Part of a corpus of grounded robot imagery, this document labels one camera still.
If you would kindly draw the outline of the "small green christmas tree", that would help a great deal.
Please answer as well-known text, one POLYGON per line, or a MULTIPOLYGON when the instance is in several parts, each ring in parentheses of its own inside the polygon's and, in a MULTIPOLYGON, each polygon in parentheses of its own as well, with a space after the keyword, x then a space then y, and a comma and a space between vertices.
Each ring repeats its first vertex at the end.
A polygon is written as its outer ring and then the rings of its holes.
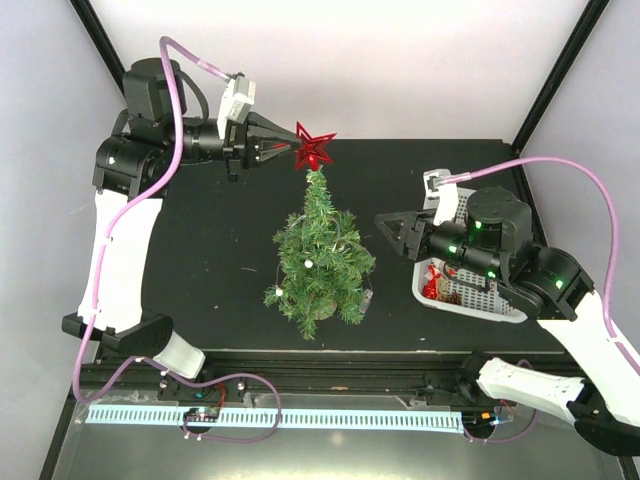
POLYGON ((360 324, 375 257, 362 244, 355 215, 334 206, 321 170, 307 171, 302 211, 288 216, 273 242, 278 263, 275 282, 264 292, 267 307, 275 305, 305 340, 333 316, 360 324))

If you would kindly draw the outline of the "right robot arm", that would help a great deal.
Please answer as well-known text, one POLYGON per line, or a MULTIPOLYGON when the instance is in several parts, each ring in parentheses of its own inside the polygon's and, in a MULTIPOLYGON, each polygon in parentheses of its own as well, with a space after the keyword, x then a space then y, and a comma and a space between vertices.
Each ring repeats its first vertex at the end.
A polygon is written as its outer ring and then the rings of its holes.
POLYGON ((457 396, 524 404, 569 423, 613 456, 639 453, 639 356, 612 323, 594 282, 567 252, 532 236, 532 212, 502 187, 473 192, 465 221, 435 209, 379 214, 375 224, 401 256, 437 259, 492 281, 498 294, 555 337, 583 371, 562 377, 478 353, 454 379, 457 396))

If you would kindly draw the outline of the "clear battery box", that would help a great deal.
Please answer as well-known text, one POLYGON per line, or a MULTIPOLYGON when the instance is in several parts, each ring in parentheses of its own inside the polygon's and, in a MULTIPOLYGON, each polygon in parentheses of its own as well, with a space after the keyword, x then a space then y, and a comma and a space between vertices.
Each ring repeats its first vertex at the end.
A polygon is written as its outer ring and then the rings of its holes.
POLYGON ((359 312, 365 314, 371 305, 373 298, 373 291, 371 289, 365 289, 362 294, 361 302, 359 305, 359 312))

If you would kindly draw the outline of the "white plastic basket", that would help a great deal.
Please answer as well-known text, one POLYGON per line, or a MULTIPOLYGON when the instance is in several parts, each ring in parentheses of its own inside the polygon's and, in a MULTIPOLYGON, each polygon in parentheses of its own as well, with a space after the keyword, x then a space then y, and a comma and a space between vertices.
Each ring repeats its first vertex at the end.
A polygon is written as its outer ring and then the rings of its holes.
POLYGON ((452 222, 434 226, 427 240, 427 255, 415 261, 412 289, 423 305, 494 322, 521 323, 524 313, 498 292, 500 260, 515 259, 533 239, 532 211, 528 204, 502 187, 458 189, 458 209, 452 222), (422 295, 427 265, 447 269, 436 284, 437 300, 422 295), (461 305, 444 302, 450 293, 462 296, 461 305))

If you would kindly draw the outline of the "red star ornament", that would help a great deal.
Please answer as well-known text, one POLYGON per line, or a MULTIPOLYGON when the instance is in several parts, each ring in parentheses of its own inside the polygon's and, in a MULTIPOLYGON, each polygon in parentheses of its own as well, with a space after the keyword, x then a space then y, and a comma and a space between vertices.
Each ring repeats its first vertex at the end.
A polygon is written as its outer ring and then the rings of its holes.
POLYGON ((308 167, 312 171, 318 171, 324 164, 333 164, 332 158, 326 152, 326 146, 336 137, 337 133, 328 133, 312 136, 300 123, 296 123, 296 137, 300 140, 300 146, 296 150, 295 168, 301 170, 308 167))

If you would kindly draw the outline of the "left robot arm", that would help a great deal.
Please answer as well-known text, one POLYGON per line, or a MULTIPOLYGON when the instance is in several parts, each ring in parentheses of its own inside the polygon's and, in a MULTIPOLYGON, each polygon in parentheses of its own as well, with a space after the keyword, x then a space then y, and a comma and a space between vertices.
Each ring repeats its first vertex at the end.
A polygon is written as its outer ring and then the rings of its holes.
POLYGON ((214 388, 213 372, 203 367, 204 353, 184 340, 173 320, 146 310, 141 289, 151 234, 167 189, 153 190, 166 174, 174 153, 181 163, 224 163, 229 180, 236 169, 260 167, 296 150, 301 140, 252 111, 255 86, 235 74, 227 83, 216 118, 210 118, 202 91, 171 61, 179 105, 191 88, 202 115, 184 118, 176 134, 170 91, 158 58, 135 62, 123 75, 126 108, 96 153, 96 228, 90 277, 76 312, 62 319, 63 332, 84 336, 123 356, 148 357, 180 375, 179 386, 193 399, 214 388), (135 198, 152 190, 149 198, 135 198))

